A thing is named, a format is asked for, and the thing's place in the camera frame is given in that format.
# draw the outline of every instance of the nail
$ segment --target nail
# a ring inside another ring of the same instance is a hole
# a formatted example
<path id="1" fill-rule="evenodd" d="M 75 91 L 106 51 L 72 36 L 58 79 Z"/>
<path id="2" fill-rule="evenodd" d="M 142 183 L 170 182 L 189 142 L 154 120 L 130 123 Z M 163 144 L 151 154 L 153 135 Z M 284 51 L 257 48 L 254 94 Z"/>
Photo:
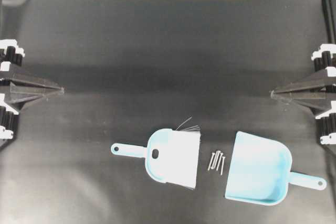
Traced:
<path id="1" fill-rule="evenodd" d="M 215 168 L 216 168 L 217 160 L 218 160 L 218 156 L 219 156 L 219 153 L 220 153 L 220 152 L 221 152 L 221 151 L 216 151 L 215 159 L 214 159 L 214 161 L 213 161 L 213 163 L 212 163 L 211 169 L 215 169 Z"/>
<path id="2" fill-rule="evenodd" d="M 219 162 L 218 162 L 218 164 L 217 164 L 217 168 L 216 168 L 216 170 L 218 170 L 218 168 L 219 168 L 219 165 L 220 165 L 220 163 L 221 163 L 221 160 L 222 160 L 222 155 L 223 155 L 223 152 L 221 152 L 220 153 L 220 155 L 219 155 Z"/>
<path id="3" fill-rule="evenodd" d="M 222 157 L 222 169 L 220 169 L 221 171 L 221 176 L 223 175 L 223 168 L 224 168 L 224 160 L 225 160 L 225 157 Z"/>
<path id="4" fill-rule="evenodd" d="M 214 160 L 214 157 L 215 157 L 215 153 L 212 152 L 211 159 L 210 159 L 209 166 L 208 166 L 208 170 L 210 170 L 211 163 L 212 163 L 212 160 Z"/>

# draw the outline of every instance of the dustpan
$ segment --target dustpan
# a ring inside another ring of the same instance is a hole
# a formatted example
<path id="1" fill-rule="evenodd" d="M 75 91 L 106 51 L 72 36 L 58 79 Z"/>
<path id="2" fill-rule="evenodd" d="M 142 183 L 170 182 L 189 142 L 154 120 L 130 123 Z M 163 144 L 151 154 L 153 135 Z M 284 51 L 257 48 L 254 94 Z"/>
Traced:
<path id="1" fill-rule="evenodd" d="M 145 158 L 146 171 L 157 182 L 195 188 L 200 137 L 199 131 L 160 129 L 149 138 L 147 147 L 114 143 L 111 152 Z"/>
<path id="2" fill-rule="evenodd" d="M 286 196 L 288 183 L 323 190 L 323 178 L 291 172 L 292 156 L 280 142 L 238 132 L 225 198 L 272 206 Z"/>

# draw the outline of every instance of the black surface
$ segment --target black surface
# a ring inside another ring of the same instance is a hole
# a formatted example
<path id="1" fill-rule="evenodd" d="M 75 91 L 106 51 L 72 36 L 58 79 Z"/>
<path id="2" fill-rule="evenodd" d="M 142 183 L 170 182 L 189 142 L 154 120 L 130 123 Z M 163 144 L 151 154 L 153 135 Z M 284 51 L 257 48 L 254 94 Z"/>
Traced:
<path id="1" fill-rule="evenodd" d="M 0 223 L 335 223 L 335 159 L 315 119 L 269 97 L 314 71 L 310 55 L 327 40 L 321 0 L 12 2 L 2 38 L 66 93 L 24 111 L 0 152 Z M 202 129 L 194 191 L 110 153 L 189 116 Z M 327 188 L 291 185 L 272 207 L 226 200 L 238 130 L 286 144 L 292 170 Z M 223 176 L 206 170 L 217 149 Z"/>

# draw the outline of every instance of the dustpan handle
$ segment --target dustpan handle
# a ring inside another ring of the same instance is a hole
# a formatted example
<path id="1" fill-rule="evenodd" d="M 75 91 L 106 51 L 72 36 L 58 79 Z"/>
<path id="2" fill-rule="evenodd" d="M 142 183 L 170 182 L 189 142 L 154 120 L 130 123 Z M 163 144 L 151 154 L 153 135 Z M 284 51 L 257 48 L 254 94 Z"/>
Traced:
<path id="1" fill-rule="evenodd" d="M 289 182 L 293 185 L 308 187 L 316 190 L 324 190 L 327 186 L 327 182 L 324 178 L 294 172 L 290 172 Z"/>
<path id="2" fill-rule="evenodd" d="M 146 157 L 146 147 L 114 143 L 111 146 L 111 152 L 114 155 L 128 156 L 128 157 Z"/>

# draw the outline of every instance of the light blue dustpan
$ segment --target light blue dustpan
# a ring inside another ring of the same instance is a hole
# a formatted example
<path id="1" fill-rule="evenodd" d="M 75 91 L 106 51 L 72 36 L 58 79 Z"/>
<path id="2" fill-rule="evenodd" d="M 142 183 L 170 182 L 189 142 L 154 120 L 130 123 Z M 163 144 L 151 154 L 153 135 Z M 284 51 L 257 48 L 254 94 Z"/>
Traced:
<path id="1" fill-rule="evenodd" d="M 272 206 L 286 196 L 288 183 L 323 190 L 327 182 L 290 171 L 292 156 L 280 142 L 238 132 L 225 198 Z"/>

